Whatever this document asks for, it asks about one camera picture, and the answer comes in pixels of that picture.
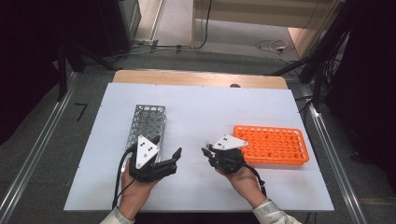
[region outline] sleeve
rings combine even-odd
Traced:
[[[113,211],[101,222],[101,224],[134,224],[134,220],[128,220],[122,215],[118,207],[115,207]]]
[[[266,199],[253,209],[253,214],[261,224],[301,224],[294,217],[288,216],[271,199]]]

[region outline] person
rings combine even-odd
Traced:
[[[127,162],[125,170],[129,170],[129,162]],[[251,205],[253,214],[261,224],[300,223],[294,217],[288,216],[271,199],[262,194],[256,176],[248,168],[242,167],[237,173],[225,175],[225,177],[230,181],[236,192]],[[121,187],[124,189],[133,180],[131,176],[124,172],[121,177]],[[120,206],[115,207],[101,224],[133,224],[134,217],[159,181],[151,183],[135,181],[121,194]]]

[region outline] white table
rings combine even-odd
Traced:
[[[165,105],[162,158],[183,147],[177,173],[163,179],[142,208],[150,212],[232,212],[251,207],[204,157],[236,124],[300,129],[310,157],[302,166],[265,165],[258,172],[268,196],[284,210],[332,211],[291,91],[150,84],[108,85],[64,210],[110,210],[120,157],[136,105]]]

